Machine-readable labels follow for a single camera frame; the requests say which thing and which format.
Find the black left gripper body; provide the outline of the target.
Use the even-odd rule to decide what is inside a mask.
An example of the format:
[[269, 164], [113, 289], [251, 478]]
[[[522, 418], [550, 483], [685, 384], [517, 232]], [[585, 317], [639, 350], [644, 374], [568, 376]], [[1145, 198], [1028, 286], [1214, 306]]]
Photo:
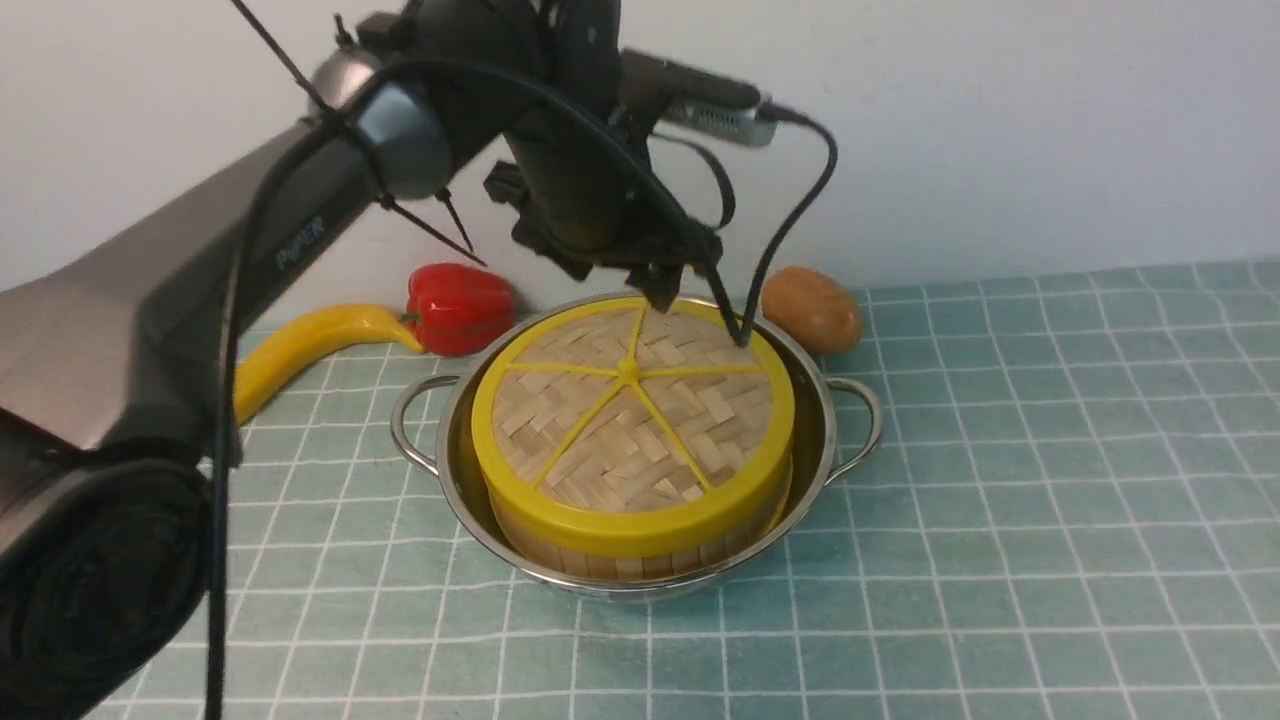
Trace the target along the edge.
[[621, 60], [558, 60], [506, 131], [511, 161], [484, 188], [518, 219], [513, 241], [576, 281], [594, 268], [684, 263], [710, 275], [717, 225], [690, 217], [652, 170], [646, 137], [618, 123]]

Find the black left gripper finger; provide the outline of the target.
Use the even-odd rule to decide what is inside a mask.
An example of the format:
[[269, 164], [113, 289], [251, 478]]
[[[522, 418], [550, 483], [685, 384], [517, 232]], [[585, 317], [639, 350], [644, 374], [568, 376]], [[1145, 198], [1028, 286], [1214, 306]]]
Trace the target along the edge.
[[640, 263], [630, 269], [630, 287], [658, 313], [667, 313], [680, 295], [686, 264]]

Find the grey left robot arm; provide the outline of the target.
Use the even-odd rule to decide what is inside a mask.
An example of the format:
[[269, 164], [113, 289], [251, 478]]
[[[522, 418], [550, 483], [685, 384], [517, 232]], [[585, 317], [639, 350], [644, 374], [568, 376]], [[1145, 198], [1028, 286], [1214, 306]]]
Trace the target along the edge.
[[301, 87], [310, 113], [143, 220], [3, 292], [3, 716], [81, 719], [207, 606], [225, 684], [232, 407], [244, 329], [369, 208], [442, 192], [495, 138], [573, 278], [652, 304], [721, 242], [618, 119], [617, 1], [411, 1]]

